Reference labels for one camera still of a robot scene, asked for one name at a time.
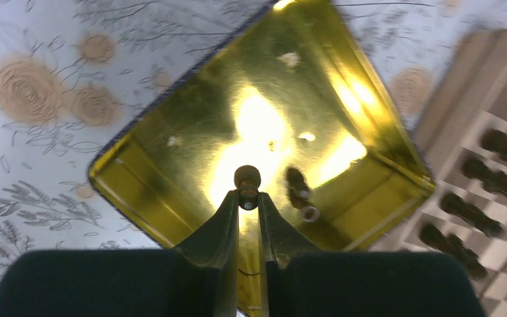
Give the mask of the dark chess pawn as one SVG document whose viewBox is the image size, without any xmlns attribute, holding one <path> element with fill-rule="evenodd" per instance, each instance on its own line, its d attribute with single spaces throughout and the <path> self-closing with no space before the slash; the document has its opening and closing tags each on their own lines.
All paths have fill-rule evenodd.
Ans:
<svg viewBox="0 0 507 317">
<path fill-rule="evenodd" d="M 259 187 L 261 174 L 252 165 L 243 165 L 234 173 L 234 185 L 238 190 L 239 206 L 246 211 L 251 211 L 258 206 Z"/>
</svg>

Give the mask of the gold tin box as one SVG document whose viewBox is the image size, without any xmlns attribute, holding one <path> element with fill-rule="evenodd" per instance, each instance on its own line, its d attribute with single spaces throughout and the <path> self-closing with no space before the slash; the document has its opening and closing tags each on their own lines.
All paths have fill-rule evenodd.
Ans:
<svg viewBox="0 0 507 317">
<path fill-rule="evenodd" d="M 252 165 L 281 216 L 318 248 L 367 249 L 434 190 L 369 60 L 329 1 L 272 1 L 147 106 L 96 156 L 91 184 L 173 248 Z M 288 198 L 293 166 L 320 210 Z M 262 311 L 259 218 L 238 202 L 237 312 Z"/>
</svg>

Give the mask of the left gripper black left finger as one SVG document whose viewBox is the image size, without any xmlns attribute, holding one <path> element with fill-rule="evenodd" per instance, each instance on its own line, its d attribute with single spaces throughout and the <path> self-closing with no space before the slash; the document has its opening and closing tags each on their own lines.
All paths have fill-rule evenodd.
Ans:
<svg viewBox="0 0 507 317">
<path fill-rule="evenodd" d="M 0 281 L 0 316 L 235 316 L 238 202 L 173 248 L 29 252 Z"/>
</svg>

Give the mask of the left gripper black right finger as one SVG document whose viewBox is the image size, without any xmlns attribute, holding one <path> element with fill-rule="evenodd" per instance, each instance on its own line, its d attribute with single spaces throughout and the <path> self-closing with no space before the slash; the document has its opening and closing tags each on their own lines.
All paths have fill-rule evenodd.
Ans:
<svg viewBox="0 0 507 317">
<path fill-rule="evenodd" d="M 453 258 L 438 252 L 330 252 L 258 195 L 265 316 L 483 316 Z"/>
</svg>

